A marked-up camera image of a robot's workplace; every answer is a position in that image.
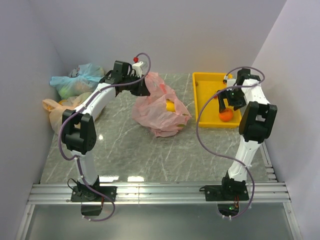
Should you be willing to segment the pink plastic bag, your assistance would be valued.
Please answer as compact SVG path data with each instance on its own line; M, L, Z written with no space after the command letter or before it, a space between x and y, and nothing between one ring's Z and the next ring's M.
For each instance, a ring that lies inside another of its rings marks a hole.
M139 96L131 111L132 119L149 129L156 137L171 137L192 118L186 106L156 72L145 77L150 96ZM167 111L166 100L174 102L175 112Z

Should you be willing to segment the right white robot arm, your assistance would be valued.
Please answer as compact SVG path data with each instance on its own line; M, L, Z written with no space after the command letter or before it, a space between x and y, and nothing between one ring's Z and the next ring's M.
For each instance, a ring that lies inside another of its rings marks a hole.
M226 75L224 82L226 90L220 90L217 95L219 113L225 113L228 105L237 111L245 108L239 123L240 143L235 161L222 178L220 194L226 200L235 196L247 194L247 169L262 145L271 135L278 108L271 104L264 95L261 82L265 75L254 75L251 67L238 67L236 79Z

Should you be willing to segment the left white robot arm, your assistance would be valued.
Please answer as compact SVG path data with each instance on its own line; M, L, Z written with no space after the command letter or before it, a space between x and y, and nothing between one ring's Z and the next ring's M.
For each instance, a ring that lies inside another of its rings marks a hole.
M62 114L59 144L65 144L72 154L70 159L75 161L78 173L73 196L95 201L104 195L92 152L97 141L95 120L98 115L123 91L137 97L150 95L143 73L149 72L150 67L138 57L133 61L133 64L115 61L113 69L99 80L93 93L80 106Z

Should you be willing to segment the yellow fake lemon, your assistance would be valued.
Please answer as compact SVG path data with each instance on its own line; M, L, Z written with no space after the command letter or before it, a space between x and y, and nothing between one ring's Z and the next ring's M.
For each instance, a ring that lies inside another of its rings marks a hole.
M175 112L176 108L175 108L175 103L169 99L166 100L166 110L168 112Z

